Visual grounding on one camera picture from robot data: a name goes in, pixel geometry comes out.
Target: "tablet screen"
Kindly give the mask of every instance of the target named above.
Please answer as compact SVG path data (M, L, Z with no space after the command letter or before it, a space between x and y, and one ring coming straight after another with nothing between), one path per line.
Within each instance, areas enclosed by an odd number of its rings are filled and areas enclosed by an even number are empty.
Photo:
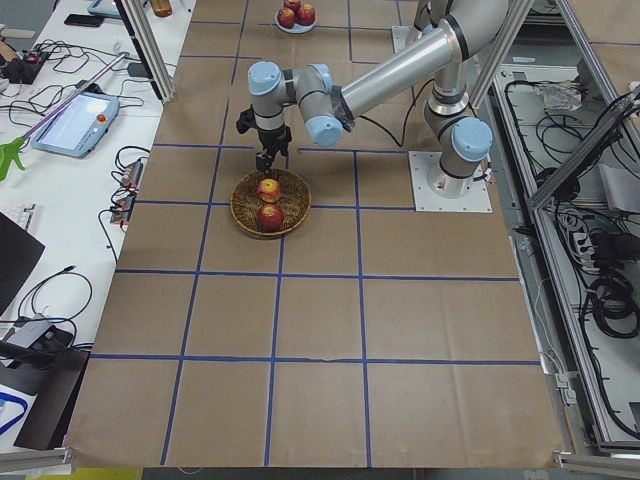
M74 150L96 121L96 115L104 112L109 100L104 98L77 96L48 126L47 132L38 139L41 144Z

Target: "robotic arm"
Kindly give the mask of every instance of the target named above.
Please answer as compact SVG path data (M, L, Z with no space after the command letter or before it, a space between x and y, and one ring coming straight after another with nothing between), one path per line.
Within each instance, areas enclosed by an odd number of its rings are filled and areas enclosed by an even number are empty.
M297 104L313 142L331 146L353 129L357 117L435 74L424 116L443 155L429 174L430 184L443 196L463 195L493 139L489 127L468 111L465 62L496 36L508 6L508 0L420 0L414 21L420 38L344 87L332 84L326 65L252 65L252 106L236 126L240 133L258 130L263 150L256 155L257 169L268 171L278 151L287 155L291 132L284 107Z

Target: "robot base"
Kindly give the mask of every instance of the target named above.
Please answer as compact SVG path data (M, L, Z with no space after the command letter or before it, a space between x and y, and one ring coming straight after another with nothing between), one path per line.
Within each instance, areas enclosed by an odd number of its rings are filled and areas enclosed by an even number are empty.
M409 152L416 212L492 213L485 182L472 182L466 195L454 199L442 197L431 189L427 175L436 167L440 155L440 152ZM480 175L482 168L478 167L475 176Z

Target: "wicker basket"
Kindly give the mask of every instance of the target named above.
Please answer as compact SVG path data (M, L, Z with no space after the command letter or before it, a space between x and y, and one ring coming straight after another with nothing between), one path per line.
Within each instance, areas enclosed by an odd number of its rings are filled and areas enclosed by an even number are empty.
M278 205L284 213L282 227L277 232L263 232L258 224L258 210L263 205L256 194L258 184L264 178L280 183ZM255 238L280 238L298 228L311 207L311 192L307 182L289 170L272 168L269 175L258 171L244 177L231 194L231 214L242 230Z

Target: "green grabber tool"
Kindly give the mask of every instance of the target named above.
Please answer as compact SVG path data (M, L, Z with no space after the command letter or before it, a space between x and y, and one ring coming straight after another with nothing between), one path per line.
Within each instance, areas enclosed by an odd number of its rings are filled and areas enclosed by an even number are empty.
M120 62L123 58L126 58L129 54L127 52L120 53L116 58L114 58L109 64L107 64L103 69L101 69L98 73L96 73L89 80L80 85L69 97L65 98L61 103L55 106L53 110L51 110L47 115L45 115L38 123L36 123L33 127L31 127L27 132L13 140L12 142L5 143L0 145L0 182L7 178L7 173L9 172L9 167L12 162L15 162L16 166L20 170L24 170L24 165L20 161L20 148L29 140L29 138L36 133L45 123L50 121L53 117L58 115L62 110L67 108L67 106L84 92L89 86L102 77L105 73L107 73L115 64Z

